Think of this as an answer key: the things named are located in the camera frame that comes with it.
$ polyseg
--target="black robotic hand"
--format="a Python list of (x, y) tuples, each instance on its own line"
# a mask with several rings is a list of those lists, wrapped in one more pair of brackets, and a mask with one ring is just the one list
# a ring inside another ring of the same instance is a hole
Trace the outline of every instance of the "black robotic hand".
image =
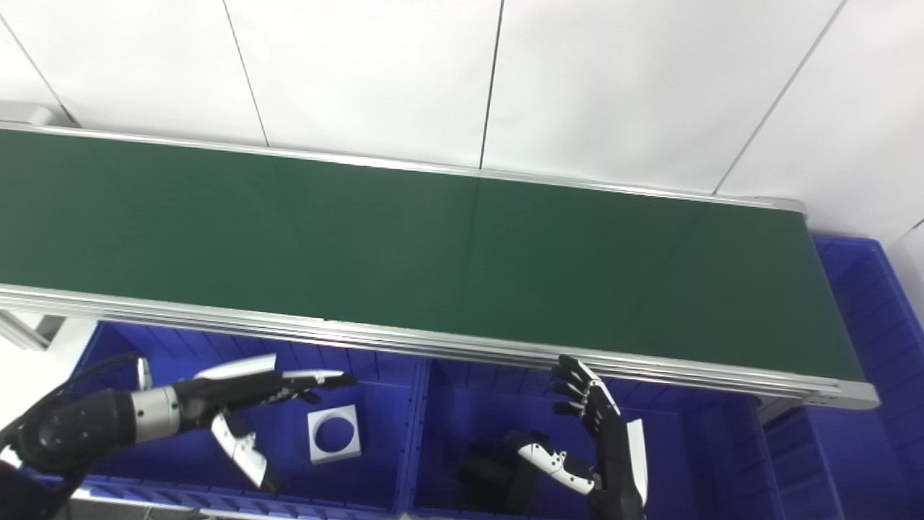
[(560, 415), (576, 415), (597, 443), (597, 464), (587, 468), (566, 452), (511, 438), (524, 459), (555, 480), (587, 495), (595, 520), (643, 520), (648, 468), (641, 419), (626, 423), (603, 381), (579, 360), (561, 355), (552, 390), (571, 399), (556, 402)]
[[(71, 394), (77, 381), (113, 365), (138, 362), (139, 389)], [(192, 379), (151, 388), (147, 361), (138, 354), (93, 365), (52, 390), (23, 416), (0, 429), (0, 450), (12, 448), (26, 466), (61, 476), (54, 488), (0, 462), (0, 520), (47, 520), (55, 515), (105, 455), (133, 444), (208, 428), (228, 458), (254, 484), (278, 494), (282, 482), (257, 449), (256, 434), (236, 420), (236, 410), (301, 399), (315, 404), (317, 389), (356, 385), (337, 370), (275, 369), (275, 354), (213, 366)]]

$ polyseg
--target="blue crate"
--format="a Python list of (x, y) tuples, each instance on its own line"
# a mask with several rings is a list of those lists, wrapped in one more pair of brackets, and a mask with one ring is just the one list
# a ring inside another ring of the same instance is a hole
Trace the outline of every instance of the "blue crate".
[[(594, 444), (574, 417), (554, 415), (562, 398), (547, 371), (432, 361), (415, 433), (412, 514), (515, 520), (486, 510), (457, 478), (473, 443), (500, 445), (510, 430), (537, 430), (557, 450), (593, 462)], [(608, 380), (626, 418), (644, 419), (650, 520), (783, 518), (756, 401), (744, 395)], [(589, 518), (586, 499), (537, 478), (529, 518)]]
[[(322, 403), (300, 400), (238, 412), (257, 433), (257, 444), (281, 473), (278, 498), (257, 491), (206, 430), (144, 442), (102, 459), (84, 486), (96, 496), (283, 518), (381, 520), (406, 508), (407, 459), (426, 360), (414, 356), (318, 347), (128, 324), (101, 324), (77, 369), (111, 355), (142, 352), (155, 386), (190, 378), (219, 363), (277, 354), (283, 370), (329, 368), (359, 378), (356, 387), (326, 392)], [(80, 391), (132, 389), (134, 367), (89, 378)], [(313, 466), (306, 414), (355, 404), (362, 455)]]
[(787, 518), (924, 517), (924, 334), (878, 242), (815, 244), (882, 405), (805, 409), (768, 425)]

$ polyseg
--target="black cable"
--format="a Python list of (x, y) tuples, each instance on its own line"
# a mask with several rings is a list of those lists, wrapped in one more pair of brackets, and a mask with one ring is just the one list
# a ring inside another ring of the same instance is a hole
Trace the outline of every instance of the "black cable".
[(88, 376), (92, 376), (93, 374), (99, 372), (100, 370), (103, 370), (104, 368), (108, 368), (114, 365), (121, 365), (129, 361), (137, 361), (140, 357), (141, 357), (140, 353), (125, 353), (121, 355), (107, 357), (106, 359), (103, 359), (102, 361), (98, 363), (95, 363), (93, 365), (88, 366), (87, 368), (84, 368), (83, 370), (79, 371), (77, 374), (74, 374), (67, 381), (61, 383), (60, 385), (55, 387), (53, 390), (46, 393), (44, 397), (42, 397), (37, 403), (33, 404), (29, 408), (29, 410), (26, 410), (26, 412), (23, 415), (20, 415), (18, 418), (14, 419), (13, 422), (6, 425), (3, 429), (0, 429), (0, 449), (8, 445), (13, 440), (14, 433), (16, 432), (16, 430), (19, 429), (19, 427), (22, 426), (23, 423), (25, 423), (26, 417), (33, 414), (36, 410), (40, 410), (46, 403), (51, 401), (53, 398), (61, 395), (61, 393), (63, 393), (64, 390), (67, 389), (67, 387), (73, 385), (74, 383), (80, 381), (81, 379), (84, 379)]

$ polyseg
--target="white square block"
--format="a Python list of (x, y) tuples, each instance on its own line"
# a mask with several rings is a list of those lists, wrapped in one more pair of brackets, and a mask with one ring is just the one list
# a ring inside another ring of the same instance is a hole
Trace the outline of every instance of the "white square block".
[[(352, 425), (353, 438), (350, 439), (350, 442), (343, 450), (339, 452), (326, 452), (318, 447), (315, 436), (325, 422), (335, 418), (344, 419)], [(362, 455), (362, 450), (359, 448), (359, 425), (357, 424), (356, 418), (356, 405), (350, 404), (349, 406), (320, 410), (308, 414), (308, 443), (312, 464), (332, 463), (334, 461), (352, 459), (353, 457)]]

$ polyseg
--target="white wall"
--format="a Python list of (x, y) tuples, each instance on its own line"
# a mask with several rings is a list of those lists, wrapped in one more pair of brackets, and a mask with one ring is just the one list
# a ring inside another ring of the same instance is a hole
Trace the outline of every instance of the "white wall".
[(500, 7), (0, 0), (0, 98), (104, 130), (797, 198), (923, 280), (924, 3), (505, 0), (498, 34)]

